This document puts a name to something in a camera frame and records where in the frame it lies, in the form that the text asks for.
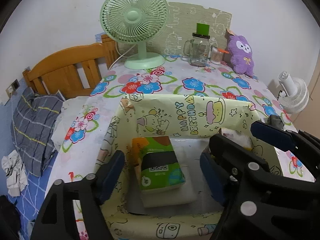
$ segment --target glass mug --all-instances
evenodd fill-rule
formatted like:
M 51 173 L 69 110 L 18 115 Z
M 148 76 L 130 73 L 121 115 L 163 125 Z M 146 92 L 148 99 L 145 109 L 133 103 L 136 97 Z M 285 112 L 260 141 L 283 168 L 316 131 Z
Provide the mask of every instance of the glass mug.
M 192 34 L 193 38 L 184 43 L 183 53 L 189 56 L 189 64 L 196 67 L 205 67 L 210 51 L 209 35 Z M 186 53 L 187 42 L 190 42 L 190 52 Z

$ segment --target floral bedsheet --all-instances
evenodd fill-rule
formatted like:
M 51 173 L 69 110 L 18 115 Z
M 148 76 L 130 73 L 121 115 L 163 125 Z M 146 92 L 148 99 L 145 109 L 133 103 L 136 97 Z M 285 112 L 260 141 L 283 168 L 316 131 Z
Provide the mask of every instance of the floral bedsheet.
M 248 101 L 252 102 L 252 108 L 257 110 L 262 121 L 266 121 L 271 114 L 277 114 L 283 118 L 285 129 L 296 131 L 289 116 L 258 77 L 238 75 L 225 62 L 221 65 L 208 63 L 205 68 L 198 68 L 189 65 L 180 56 L 164 58 L 165 63 L 155 69 L 131 70 L 120 63 L 108 71 L 107 76 L 91 93 L 86 105 L 79 111 L 78 117 L 65 136 L 53 165 L 46 193 L 56 179 L 71 182 L 80 180 L 94 171 L 96 157 L 105 134 L 117 133 L 117 120 L 112 117 L 120 99 L 126 93 L 182 94 Z M 161 135 L 163 125 L 163 120 L 155 120 L 155 123 L 145 128 Z M 260 150 L 256 147 L 253 151 L 259 154 Z M 277 154 L 284 176 L 313 181 L 310 172 L 291 152 L 277 150 Z M 120 190 L 121 185 L 117 185 L 116 188 Z M 85 240 L 88 236 L 81 207 L 78 202 L 74 205 L 80 238 Z

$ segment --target blue checkered bedsheet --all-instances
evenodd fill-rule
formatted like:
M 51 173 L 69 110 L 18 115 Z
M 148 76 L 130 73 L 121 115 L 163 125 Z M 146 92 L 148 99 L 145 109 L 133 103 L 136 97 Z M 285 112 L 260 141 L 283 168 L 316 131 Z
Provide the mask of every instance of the blue checkered bedsheet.
M 20 197 L 11 197 L 8 195 L 9 201 L 15 203 L 20 213 L 21 229 L 20 233 L 25 240 L 29 239 L 27 225 L 29 221 L 36 219 L 42 202 L 44 201 L 44 194 L 47 188 L 49 176 L 52 166 L 57 157 L 57 152 L 51 159 L 49 166 L 44 170 L 41 177 L 36 177 L 28 173 L 28 183 L 25 189 L 21 192 Z

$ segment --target glass jar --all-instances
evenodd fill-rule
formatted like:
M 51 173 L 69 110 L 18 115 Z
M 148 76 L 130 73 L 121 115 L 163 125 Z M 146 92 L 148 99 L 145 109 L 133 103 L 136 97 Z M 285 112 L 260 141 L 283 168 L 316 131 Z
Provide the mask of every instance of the glass jar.
M 183 53 L 189 56 L 189 64 L 196 67 L 205 67 L 210 51 L 209 35 L 192 34 L 192 39 L 187 40 L 183 47 Z M 186 53 L 187 42 L 190 42 L 190 52 Z
M 223 55 L 225 53 L 229 54 L 229 52 L 226 50 L 211 46 L 210 62 L 215 65 L 220 65 L 220 62 L 222 61 Z

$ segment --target wall socket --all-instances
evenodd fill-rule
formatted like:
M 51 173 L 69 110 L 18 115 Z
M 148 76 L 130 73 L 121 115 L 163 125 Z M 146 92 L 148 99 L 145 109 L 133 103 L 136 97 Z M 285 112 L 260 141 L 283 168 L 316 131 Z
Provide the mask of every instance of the wall socket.
M 5 90 L 7 92 L 8 97 L 10 98 L 11 95 L 17 90 L 17 88 L 19 87 L 19 82 L 16 79 L 15 81 L 13 81 L 11 83 L 11 85 Z

